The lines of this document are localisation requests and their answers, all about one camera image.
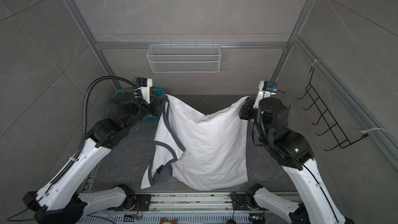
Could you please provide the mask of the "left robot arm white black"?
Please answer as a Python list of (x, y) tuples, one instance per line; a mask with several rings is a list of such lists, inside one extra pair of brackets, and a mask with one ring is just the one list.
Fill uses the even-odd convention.
[(78, 193), (79, 186), (130, 130), (150, 116), (159, 117), (163, 97), (150, 94), (143, 100), (132, 88), (117, 93), (105, 119), (98, 121), (77, 152), (60, 172), (39, 191), (29, 191), (23, 201), (39, 224), (75, 224), (81, 218), (111, 208), (136, 209), (135, 192), (126, 184), (95, 193)]

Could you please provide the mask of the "white tank top navy trim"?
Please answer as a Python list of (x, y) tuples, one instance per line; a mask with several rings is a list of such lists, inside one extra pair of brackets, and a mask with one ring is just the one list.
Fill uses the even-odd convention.
[(153, 187), (163, 169), (188, 187), (210, 191), (248, 181), (248, 122), (239, 117), (244, 96), (231, 106), (205, 115), (167, 95), (154, 137), (155, 151), (141, 189)]

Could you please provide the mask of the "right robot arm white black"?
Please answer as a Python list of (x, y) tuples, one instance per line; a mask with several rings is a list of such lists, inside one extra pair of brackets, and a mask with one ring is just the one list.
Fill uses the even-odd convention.
[(301, 202), (291, 202), (271, 193), (260, 184), (246, 191), (249, 208), (271, 211), (289, 224), (352, 224), (333, 202), (319, 173), (314, 153), (307, 139), (288, 128), (289, 108), (280, 99), (247, 99), (239, 117), (252, 124), (252, 136), (282, 166), (293, 181)]

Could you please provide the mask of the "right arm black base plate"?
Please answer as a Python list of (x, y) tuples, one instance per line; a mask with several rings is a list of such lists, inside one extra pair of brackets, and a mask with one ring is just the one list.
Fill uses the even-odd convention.
[(232, 192), (230, 198), (235, 211), (256, 211), (259, 209), (254, 198), (248, 194)]

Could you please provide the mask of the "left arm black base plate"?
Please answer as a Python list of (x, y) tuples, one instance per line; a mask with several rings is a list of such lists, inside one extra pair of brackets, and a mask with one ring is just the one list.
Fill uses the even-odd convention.
[(108, 211), (148, 211), (152, 195), (127, 196), (118, 207), (110, 207)]

